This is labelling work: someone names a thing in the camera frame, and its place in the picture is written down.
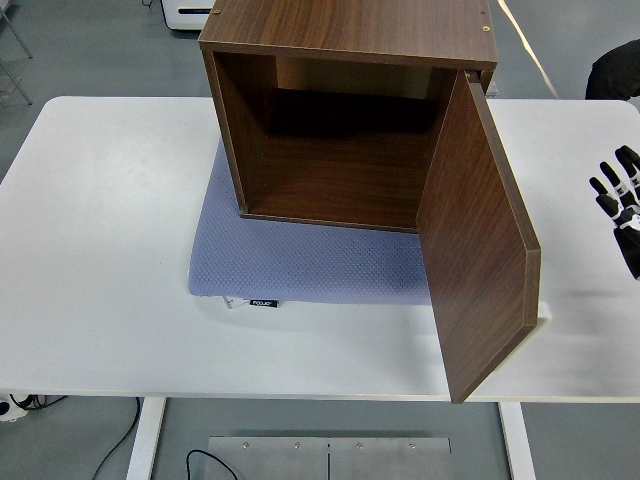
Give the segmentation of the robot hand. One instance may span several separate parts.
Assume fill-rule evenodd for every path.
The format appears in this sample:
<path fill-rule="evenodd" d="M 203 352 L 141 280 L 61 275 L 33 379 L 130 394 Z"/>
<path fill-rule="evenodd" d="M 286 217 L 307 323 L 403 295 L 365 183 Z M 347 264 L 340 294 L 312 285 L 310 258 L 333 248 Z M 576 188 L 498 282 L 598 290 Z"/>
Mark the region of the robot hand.
<path fill-rule="evenodd" d="M 614 152 L 627 174 L 628 186 L 607 162 L 600 170 L 609 181 L 613 192 L 596 177 L 589 183 L 597 193 L 596 203 L 614 224 L 613 234 L 631 276 L 639 280 L 639 154 L 627 145 Z"/>

